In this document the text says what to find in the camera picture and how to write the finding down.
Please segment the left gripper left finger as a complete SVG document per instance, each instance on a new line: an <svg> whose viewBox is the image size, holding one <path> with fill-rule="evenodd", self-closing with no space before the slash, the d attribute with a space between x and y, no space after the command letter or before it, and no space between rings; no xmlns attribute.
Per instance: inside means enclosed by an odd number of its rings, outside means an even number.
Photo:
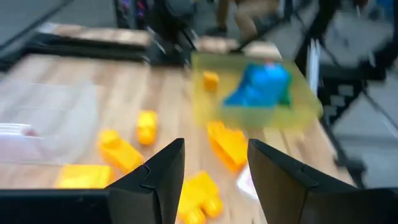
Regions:
<svg viewBox="0 0 398 224"><path fill-rule="evenodd" d="M175 224L185 141L104 189L0 190L0 224Z"/></svg>

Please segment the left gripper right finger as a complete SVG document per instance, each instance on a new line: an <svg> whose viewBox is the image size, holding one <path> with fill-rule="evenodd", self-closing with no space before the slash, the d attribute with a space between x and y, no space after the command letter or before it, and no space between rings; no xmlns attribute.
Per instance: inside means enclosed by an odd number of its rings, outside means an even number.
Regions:
<svg viewBox="0 0 398 224"><path fill-rule="evenodd" d="M358 189L258 139L248 163L268 224L398 224L398 189Z"/></svg>

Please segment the pink-backed card deck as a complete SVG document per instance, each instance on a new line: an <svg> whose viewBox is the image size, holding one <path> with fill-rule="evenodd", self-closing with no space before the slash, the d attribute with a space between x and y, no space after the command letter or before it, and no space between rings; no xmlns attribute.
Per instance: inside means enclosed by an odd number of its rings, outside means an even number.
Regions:
<svg viewBox="0 0 398 224"><path fill-rule="evenodd" d="M238 188L243 191L246 195L251 197L254 200L259 200L257 196L256 189L254 187L252 178L251 178L251 173L249 170L249 166L246 166L243 170L240 176L237 179L237 186Z"/></svg>

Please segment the large orange-yellow toy block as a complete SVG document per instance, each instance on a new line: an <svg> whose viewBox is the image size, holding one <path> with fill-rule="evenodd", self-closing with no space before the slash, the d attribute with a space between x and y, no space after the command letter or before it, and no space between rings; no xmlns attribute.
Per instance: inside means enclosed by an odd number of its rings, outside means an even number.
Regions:
<svg viewBox="0 0 398 224"><path fill-rule="evenodd" d="M239 129L229 129L222 122L207 124L212 150L231 171L238 172L247 164L248 140Z"/></svg>

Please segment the dark green brick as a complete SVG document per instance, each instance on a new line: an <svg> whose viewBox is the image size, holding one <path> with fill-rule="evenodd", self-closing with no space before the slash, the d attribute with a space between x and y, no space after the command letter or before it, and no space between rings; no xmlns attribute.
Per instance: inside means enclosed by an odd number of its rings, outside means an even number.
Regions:
<svg viewBox="0 0 398 224"><path fill-rule="evenodd" d="M281 98L279 100L279 104L281 106L291 107L292 100L291 100L291 95L290 95L290 90L289 89L286 89L283 92L283 94L282 94L282 96L281 96Z"/></svg>

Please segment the large blue toy block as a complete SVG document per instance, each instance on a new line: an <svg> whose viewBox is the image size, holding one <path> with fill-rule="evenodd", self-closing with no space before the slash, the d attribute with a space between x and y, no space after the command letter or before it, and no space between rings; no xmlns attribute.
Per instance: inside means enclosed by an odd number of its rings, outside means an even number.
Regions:
<svg viewBox="0 0 398 224"><path fill-rule="evenodd" d="M235 91L224 100L225 106L273 108L286 89L292 74L281 63L249 63Z"/></svg>

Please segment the small yellow toy block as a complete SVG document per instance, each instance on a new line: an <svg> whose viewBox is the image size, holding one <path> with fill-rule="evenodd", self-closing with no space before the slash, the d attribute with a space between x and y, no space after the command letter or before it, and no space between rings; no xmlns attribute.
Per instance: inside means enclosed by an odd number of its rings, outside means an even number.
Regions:
<svg viewBox="0 0 398 224"><path fill-rule="evenodd" d="M216 91L219 84L219 76L216 72L204 71L203 84L207 91Z"/></svg>

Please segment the frosted clear plastic bin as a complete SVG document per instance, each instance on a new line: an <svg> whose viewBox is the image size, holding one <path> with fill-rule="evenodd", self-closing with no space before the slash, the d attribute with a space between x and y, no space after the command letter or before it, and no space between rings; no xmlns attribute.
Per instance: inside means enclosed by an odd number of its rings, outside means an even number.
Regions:
<svg viewBox="0 0 398 224"><path fill-rule="evenodd" d="M63 165L79 160L91 148L98 130L96 87L0 82L0 123L29 124L42 138L43 157L25 164Z"/></svg>

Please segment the yellow translucent plastic bin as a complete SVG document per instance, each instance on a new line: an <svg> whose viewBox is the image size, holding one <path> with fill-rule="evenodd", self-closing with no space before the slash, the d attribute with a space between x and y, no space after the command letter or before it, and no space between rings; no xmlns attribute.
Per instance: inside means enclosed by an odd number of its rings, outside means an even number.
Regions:
<svg viewBox="0 0 398 224"><path fill-rule="evenodd" d="M245 67L249 63L281 63L292 74L290 84L291 107L277 105L273 108L225 106L223 100L237 89ZM216 91L207 91L203 72L216 72L219 84ZM265 127L303 129L323 115L322 104L313 94L297 66L290 61L272 57L243 54L192 53L193 114L195 122L206 125L221 121L226 126L239 129Z"/></svg>

